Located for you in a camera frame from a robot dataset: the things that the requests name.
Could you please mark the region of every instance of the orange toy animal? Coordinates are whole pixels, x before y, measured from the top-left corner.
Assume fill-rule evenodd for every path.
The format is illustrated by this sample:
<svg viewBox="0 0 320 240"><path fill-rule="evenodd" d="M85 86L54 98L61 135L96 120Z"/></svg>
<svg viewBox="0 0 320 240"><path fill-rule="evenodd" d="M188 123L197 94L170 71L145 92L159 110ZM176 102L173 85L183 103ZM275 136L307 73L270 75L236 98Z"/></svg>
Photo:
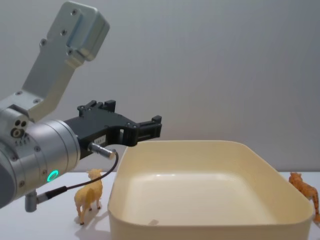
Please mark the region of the orange toy animal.
<svg viewBox="0 0 320 240"><path fill-rule="evenodd" d="M88 176L91 180L94 180L101 176L102 169L91 169L90 171L87 171ZM85 224L85 214L86 210L89 209L91 211L91 204L93 202L96 202L96 206L98 209L100 209L99 200L102 196L102 181L98 180L93 183L90 183L83 188L79 189L75 196L74 196L74 202L76 206L76 210L78 212L78 216L80 217L80 225Z"/></svg>
<svg viewBox="0 0 320 240"><path fill-rule="evenodd" d="M312 199L315 209L315 217L313 221L317 224L320 223L319 198L317 189L305 183L301 177L301 173L291 172L289 182L307 199Z"/></svg>

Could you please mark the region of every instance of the white table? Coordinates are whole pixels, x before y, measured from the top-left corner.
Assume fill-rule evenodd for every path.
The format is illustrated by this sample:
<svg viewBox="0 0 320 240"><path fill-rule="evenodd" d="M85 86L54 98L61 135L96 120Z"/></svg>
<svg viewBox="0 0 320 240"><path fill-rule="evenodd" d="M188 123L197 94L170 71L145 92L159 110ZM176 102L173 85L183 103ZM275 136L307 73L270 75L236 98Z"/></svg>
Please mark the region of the white table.
<svg viewBox="0 0 320 240"><path fill-rule="evenodd" d="M288 172L281 173L286 179ZM101 210L93 205L92 212L80 226L74 196L69 190L44 202L33 213L25 212L24 197L0 209L1 240L111 240L107 205L115 173L103 179ZM303 180L320 191L320 172L303 172ZM87 173L67 173L37 190L38 194L61 186L71 186L88 180ZM320 240L320 228L312 223L309 240Z"/></svg>

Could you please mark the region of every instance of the toy sheep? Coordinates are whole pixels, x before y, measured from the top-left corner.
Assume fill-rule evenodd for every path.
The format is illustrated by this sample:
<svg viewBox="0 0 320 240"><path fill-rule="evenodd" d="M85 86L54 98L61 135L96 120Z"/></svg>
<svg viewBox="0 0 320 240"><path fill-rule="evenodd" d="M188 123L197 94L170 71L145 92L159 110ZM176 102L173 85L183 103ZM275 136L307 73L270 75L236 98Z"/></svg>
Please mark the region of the toy sheep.
<svg viewBox="0 0 320 240"><path fill-rule="evenodd" d="M91 169L87 171L88 176L91 180L94 180L101 176L102 169ZM85 224L85 214L87 209L92 210L91 204L96 201L96 206L100 209L99 200L102 196L102 181L101 179L90 183L83 188L79 189L74 196L74 202L78 216L80 217L80 225Z"/></svg>

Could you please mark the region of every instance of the cable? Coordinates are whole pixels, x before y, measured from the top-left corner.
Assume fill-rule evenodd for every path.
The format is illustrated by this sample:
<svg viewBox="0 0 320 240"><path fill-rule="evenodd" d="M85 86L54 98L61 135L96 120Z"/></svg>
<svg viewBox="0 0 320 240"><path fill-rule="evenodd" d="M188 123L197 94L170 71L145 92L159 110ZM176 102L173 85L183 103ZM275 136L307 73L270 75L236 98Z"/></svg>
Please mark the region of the cable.
<svg viewBox="0 0 320 240"><path fill-rule="evenodd" d="M75 188L78 188L78 187L82 187L82 186L85 186L85 185L88 185L88 184L92 184L100 179L103 179L104 177L108 176L117 166L118 164L118 161L119 161L119 154L116 150L112 150L114 153L115 153L115 161L114 161L114 164L113 166L109 169L109 171L107 171L105 174L93 179L93 180L90 180L90 181L86 181L86 182L83 182L83 183L79 183L79 184L76 184L76 185L72 185L72 186L62 186L62 187L59 187L59 188L56 188L56 189L53 189L51 191L46 191L40 195L38 195L37 197L37 203L40 204L40 203L43 203L49 199L52 199L53 197L56 197L70 189L75 189Z"/></svg>

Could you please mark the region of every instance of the green indicator light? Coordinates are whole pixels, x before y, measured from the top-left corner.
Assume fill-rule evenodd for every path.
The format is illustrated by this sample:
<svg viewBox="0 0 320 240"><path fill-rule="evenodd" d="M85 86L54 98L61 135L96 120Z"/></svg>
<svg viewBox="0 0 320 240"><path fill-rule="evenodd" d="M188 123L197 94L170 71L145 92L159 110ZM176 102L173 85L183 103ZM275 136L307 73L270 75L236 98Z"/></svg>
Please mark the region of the green indicator light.
<svg viewBox="0 0 320 240"><path fill-rule="evenodd" d="M48 178L46 179L46 181L47 181L47 182L51 182L52 180L56 179L56 178L58 177L58 175L59 175L59 171L58 171L58 170L53 170L53 171L49 174L49 176L48 176Z"/></svg>

